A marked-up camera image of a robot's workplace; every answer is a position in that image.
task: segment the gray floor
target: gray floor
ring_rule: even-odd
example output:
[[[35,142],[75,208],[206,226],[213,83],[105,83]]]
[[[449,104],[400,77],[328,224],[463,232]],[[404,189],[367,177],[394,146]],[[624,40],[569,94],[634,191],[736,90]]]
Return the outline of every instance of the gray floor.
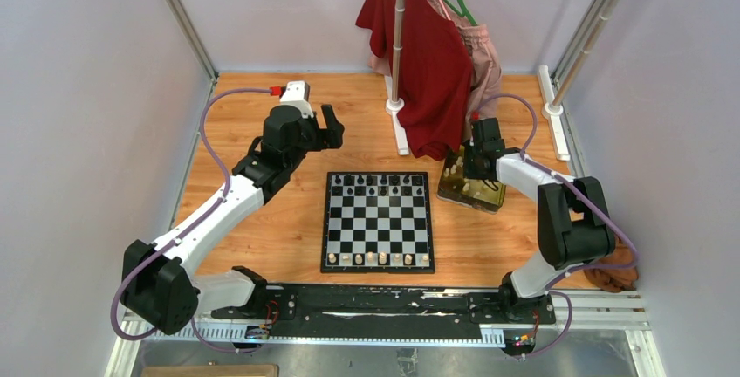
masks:
[[[544,346],[555,331],[540,330]],[[198,342],[141,344],[133,376],[144,366],[277,364],[280,377],[594,376],[637,375],[624,332],[571,331],[556,348],[518,362],[498,349],[391,346],[264,346],[252,354],[216,353]]]

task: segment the gray wall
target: gray wall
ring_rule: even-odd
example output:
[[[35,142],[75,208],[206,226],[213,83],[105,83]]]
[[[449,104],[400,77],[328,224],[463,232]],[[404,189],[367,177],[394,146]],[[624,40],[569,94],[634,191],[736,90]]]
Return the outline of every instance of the gray wall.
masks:
[[[622,0],[565,99],[671,376],[740,364],[739,3]]]
[[[365,0],[182,0],[222,71],[366,71]],[[591,0],[465,0],[507,72],[558,63]]]
[[[0,375],[102,375],[208,90],[164,0],[0,0]]]

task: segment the red shirt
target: red shirt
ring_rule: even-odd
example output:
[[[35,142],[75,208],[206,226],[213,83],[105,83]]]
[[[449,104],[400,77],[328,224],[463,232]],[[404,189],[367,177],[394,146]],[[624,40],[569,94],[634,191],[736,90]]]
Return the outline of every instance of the red shirt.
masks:
[[[406,128],[411,152],[441,160],[457,151],[470,93],[473,64],[455,23],[427,0],[406,0],[401,31],[398,94],[404,107],[398,121]],[[393,64],[395,0],[365,0],[357,26],[373,30],[370,50]]]

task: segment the white rack foot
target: white rack foot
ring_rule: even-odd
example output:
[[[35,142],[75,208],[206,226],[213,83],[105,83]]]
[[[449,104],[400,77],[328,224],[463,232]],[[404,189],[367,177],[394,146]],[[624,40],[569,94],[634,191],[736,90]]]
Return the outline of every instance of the white rack foot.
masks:
[[[408,149],[408,141],[406,140],[406,130],[398,122],[398,112],[403,108],[403,99],[398,98],[398,102],[391,100],[391,85],[392,79],[390,76],[386,76],[386,89],[388,91],[388,100],[386,101],[386,112],[390,114],[393,120],[394,134],[395,134],[395,145],[398,149],[398,154],[401,156],[409,155],[411,152]]]
[[[539,90],[542,92],[542,100],[545,105],[542,107],[542,114],[547,118],[550,124],[550,136],[552,145],[555,147],[555,157],[559,161],[569,161],[571,153],[568,151],[568,143],[565,141],[565,130],[563,121],[560,117],[563,115],[563,106],[553,106],[555,100],[555,91],[552,90],[550,81],[550,69],[546,65],[541,65],[537,70],[539,80]]]

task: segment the robotic arm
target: robotic arm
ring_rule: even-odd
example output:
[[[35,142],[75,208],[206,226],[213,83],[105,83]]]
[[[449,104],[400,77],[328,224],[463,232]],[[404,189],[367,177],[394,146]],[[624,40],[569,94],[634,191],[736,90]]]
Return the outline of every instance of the robotic arm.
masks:
[[[305,82],[291,82],[282,92],[280,105],[264,121],[262,137],[252,142],[246,157],[219,190],[168,233],[151,244],[137,240],[124,254],[126,278],[175,240],[175,246],[141,270],[120,297],[123,305],[166,334],[178,332],[201,312],[227,306],[249,311],[264,305],[266,281],[244,267],[213,276],[196,277],[195,272],[237,224],[265,205],[290,180],[308,152],[342,146],[344,126],[337,121],[331,105],[321,107],[326,128],[319,128]],[[184,230],[189,232],[178,238]]]
[[[506,148],[497,119],[473,123],[472,138],[465,143],[464,175],[510,185],[538,205],[538,251],[524,266],[506,274],[499,286],[503,309],[510,317],[528,314],[543,302],[553,281],[568,269],[608,256],[615,247],[614,234],[606,224],[554,178],[555,172],[539,167],[518,148]],[[598,180],[559,176],[607,214]],[[583,218],[571,220],[571,210]]]

